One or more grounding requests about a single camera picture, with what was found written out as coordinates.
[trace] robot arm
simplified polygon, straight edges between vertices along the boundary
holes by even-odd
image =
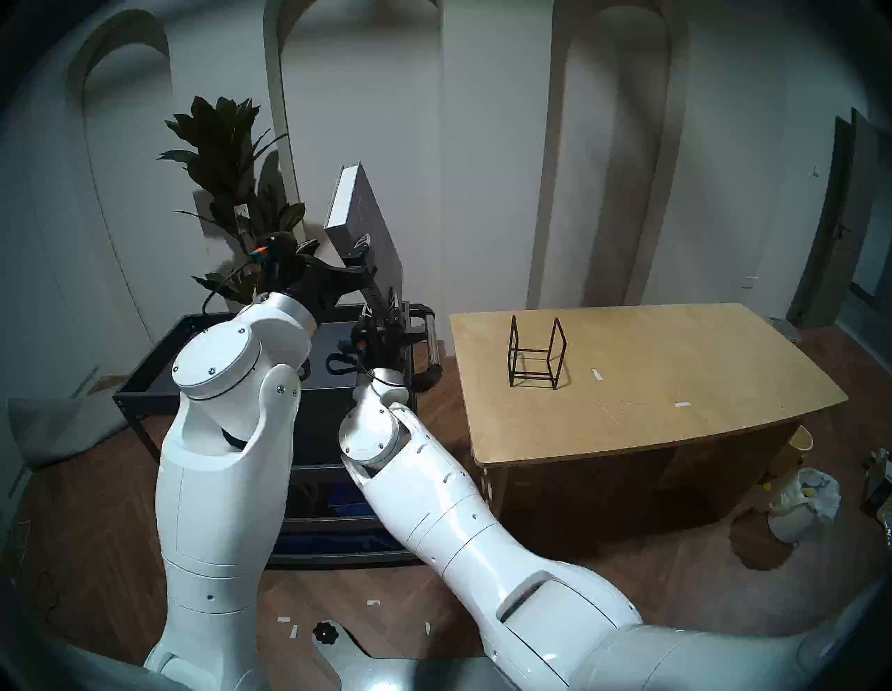
[[[257,586],[285,514],[296,370],[326,309],[368,281],[367,268],[329,267],[292,237],[270,241],[267,286],[281,292],[199,333],[172,367],[180,408],[155,491],[168,616],[145,667],[196,691],[268,688]]]
[[[486,655],[524,691],[803,688],[870,599],[786,638],[645,626],[598,574],[514,540],[462,465],[405,406],[400,375],[371,374],[360,377],[357,406],[341,426],[344,465],[387,530],[474,617]]]
[[[387,530],[472,614],[483,650],[506,676],[522,689],[566,689],[593,647],[641,624],[635,607],[596,573],[523,548],[405,406],[400,376],[372,374],[341,427],[351,478]]]

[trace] cable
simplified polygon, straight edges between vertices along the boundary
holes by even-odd
[[[229,276],[227,276],[227,277],[224,278],[222,281],[220,281],[220,282],[214,287],[214,289],[210,292],[210,294],[208,295],[208,297],[206,297],[206,298],[204,299],[204,303],[202,304],[202,315],[203,315],[203,316],[205,316],[205,317],[207,316],[207,314],[208,314],[208,303],[211,301],[211,298],[212,298],[214,295],[217,294],[217,292],[219,291],[219,289],[222,288],[224,285],[226,285],[227,281],[228,281],[230,278],[232,278],[233,276],[235,276],[235,274],[237,274],[237,273],[238,273],[239,271],[241,271],[243,268],[245,268],[246,266],[248,266],[252,261],[254,261],[254,258],[253,258],[253,256],[252,256],[252,255],[254,254],[254,252],[251,253],[251,257],[248,257],[248,260],[245,261],[244,264],[243,264],[242,266],[240,266],[239,268],[235,269],[231,274],[229,274]]]
[[[352,367],[341,367],[341,368],[333,368],[331,367],[331,361],[339,361],[343,362],[347,365],[353,365]],[[332,353],[326,358],[326,370],[330,374],[350,374],[351,372],[362,372],[369,379],[373,379],[376,382],[380,382],[382,384],[386,384],[387,386],[399,386],[399,384],[394,384],[393,382],[387,382],[384,379],[380,379],[376,377],[374,374],[369,372],[366,369],[366,366],[359,362],[359,358],[355,358],[353,355],[349,353]]]

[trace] metal base plate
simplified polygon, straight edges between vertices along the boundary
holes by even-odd
[[[369,657],[337,621],[313,630],[313,645],[353,691],[516,691],[487,657],[388,660]]]

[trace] wooden floor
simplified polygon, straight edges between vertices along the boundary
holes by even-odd
[[[767,533],[760,512],[771,495],[761,487],[724,521],[684,529],[696,524],[690,507],[662,502],[641,534],[621,539],[586,522],[585,506],[578,520],[562,526],[561,539],[528,516],[508,516],[506,525],[528,547],[610,579],[648,623],[754,635],[813,626],[892,566],[879,525],[858,509],[862,458],[892,445],[892,377],[836,328],[806,333],[803,350],[850,400],[805,420],[815,442],[808,464],[838,479],[843,500],[836,522],[797,547],[779,545]],[[420,415],[467,463],[453,358],[444,369],[442,382],[422,397]],[[147,427],[160,442],[169,423],[156,417]],[[31,521],[17,579],[21,598],[56,635],[136,664],[158,639],[165,616],[156,467],[126,430],[36,474],[20,516]],[[598,488],[591,501],[598,501]],[[325,618],[337,619],[377,657],[482,654],[470,616],[425,566],[267,571],[258,600],[257,647],[273,688],[282,691],[338,688],[310,642],[313,626]],[[368,600],[381,604],[368,606]],[[280,623],[279,616],[291,622]],[[299,635],[291,639],[295,623]]]

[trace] wooden table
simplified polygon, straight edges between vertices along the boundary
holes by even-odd
[[[567,348],[555,390],[543,381],[509,386],[512,314],[521,348],[547,348],[554,317],[560,319]],[[802,415],[847,399],[795,345],[739,304],[456,314],[450,322],[481,489],[496,515],[506,493],[535,504],[554,474],[541,464],[586,459],[575,464],[585,475],[610,457],[601,495],[632,492],[641,502],[658,483],[688,485],[722,517]],[[521,354],[518,369],[524,367],[542,370],[544,362]],[[508,491],[509,470],[520,465],[536,472]],[[576,481],[563,482],[568,497],[578,489]],[[576,496],[591,497],[592,490]]]

